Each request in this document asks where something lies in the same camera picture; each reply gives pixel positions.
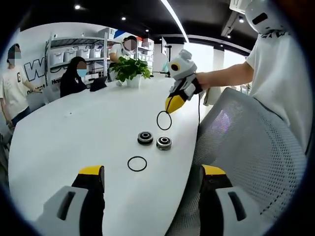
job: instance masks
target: white helmet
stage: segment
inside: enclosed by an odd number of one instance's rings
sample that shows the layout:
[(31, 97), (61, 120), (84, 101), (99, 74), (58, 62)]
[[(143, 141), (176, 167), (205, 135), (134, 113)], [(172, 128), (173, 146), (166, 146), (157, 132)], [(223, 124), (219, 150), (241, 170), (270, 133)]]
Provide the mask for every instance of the white helmet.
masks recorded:
[(275, 10), (272, 9), (270, 0), (253, 0), (245, 10), (249, 25), (258, 33), (265, 34), (271, 30), (285, 30), (278, 20)]

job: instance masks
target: white table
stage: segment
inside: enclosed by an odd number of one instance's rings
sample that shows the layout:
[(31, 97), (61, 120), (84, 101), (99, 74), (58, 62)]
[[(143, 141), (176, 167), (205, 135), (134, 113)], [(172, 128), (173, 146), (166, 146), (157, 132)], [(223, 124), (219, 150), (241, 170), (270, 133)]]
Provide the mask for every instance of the white table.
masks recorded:
[[(27, 220), (36, 220), (43, 204), (63, 186), (71, 186), (80, 169), (105, 166), (103, 234), (162, 236), (180, 203), (188, 179), (198, 126), (198, 96), (172, 114), (162, 131), (159, 111), (174, 80), (142, 81), (140, 89), (110, 83), (97, 92), (85, 90), (56, 100), (17, 124), (9, 157), (13, 201)], [(167, 115), (161, 115), (167, 127)], [(138, 133), (152, 132), (149, 147)], [(170, 151), (155, 142), (168, 136)], [(127, 161), (143, 156), (148, 166), (133, 172)]]

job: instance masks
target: person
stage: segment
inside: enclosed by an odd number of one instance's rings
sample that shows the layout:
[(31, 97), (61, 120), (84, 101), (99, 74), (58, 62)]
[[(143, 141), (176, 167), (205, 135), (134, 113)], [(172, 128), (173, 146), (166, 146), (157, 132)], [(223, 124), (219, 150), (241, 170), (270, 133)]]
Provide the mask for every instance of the person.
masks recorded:
[(87, 63), (82, 57), (75, 57), (71, 60), (66, 72), (60, 80), (60, 97), (85, 90), (87, 87), (81, 77), (87, 74)]
[(122, 43), (117, 43), (112, 46), (112, 49), (109, 54), (110, 64), (107, 71), (108, 81), (114, 81), (116, 79), (116, 73), (111, 73), (111, 68), (119, 63), (119, 58), (128, 58), (131, 53), (137, 47), (137, 38), (135, 36), (129, 36), (124, 38)]
[(1, 108), (10, 128), (31, 113), (24, 86), (34, 92), (41, 92), (41, 89), (35, 88), (28, 81), (24, 69), (19, 64), (20, 60), (20, 46), (14, 44), (8, 51), (8, 67), (0, 81)]
[[(268, 17), (261, 17), (264, 11)], [(249, 95), (280, 116), (306, 152), (310, 143), (313, 102), (303, 53), (262, 0), (253, 0), (245, 16), (259, 33), (246, 62), (219, 71), (197, 73), (196, 77), (204, 90), (252, 82)]]

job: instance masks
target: ceiling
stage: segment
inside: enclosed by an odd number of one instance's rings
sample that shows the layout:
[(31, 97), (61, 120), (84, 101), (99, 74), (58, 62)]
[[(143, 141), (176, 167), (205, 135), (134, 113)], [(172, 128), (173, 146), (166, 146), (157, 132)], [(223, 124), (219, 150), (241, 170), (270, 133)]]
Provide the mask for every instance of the ceiling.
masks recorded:
[[(187, 34), (229, 41), (252, 49), (257, 34), (239, 14), (229, 9), (229, 0), (168, 0)], [(75, 10), (80, 4), (82, 10)], [(158, 41), (163, 34), (181, 34), (170, 13), (159, 0), (65, 0), (62, 4), (35, 5), (21, 30), (55, 22), (84, 22), (124, 30)]]

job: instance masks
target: metal bearing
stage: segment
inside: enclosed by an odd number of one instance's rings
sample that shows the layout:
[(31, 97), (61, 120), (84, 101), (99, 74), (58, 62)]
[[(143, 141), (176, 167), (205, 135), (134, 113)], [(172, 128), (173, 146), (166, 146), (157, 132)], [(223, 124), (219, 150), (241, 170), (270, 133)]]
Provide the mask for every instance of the metal bearing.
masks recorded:
[(153, 135), (148, 132), (144, 131), (138, 134), (138, 143), (144, 146), (148, 146), (153, 142)]
[(172, 147), (172, 140), (168, 137), (160, 137), (157, 139), (157, 148), (161, 151), (168, 151)]

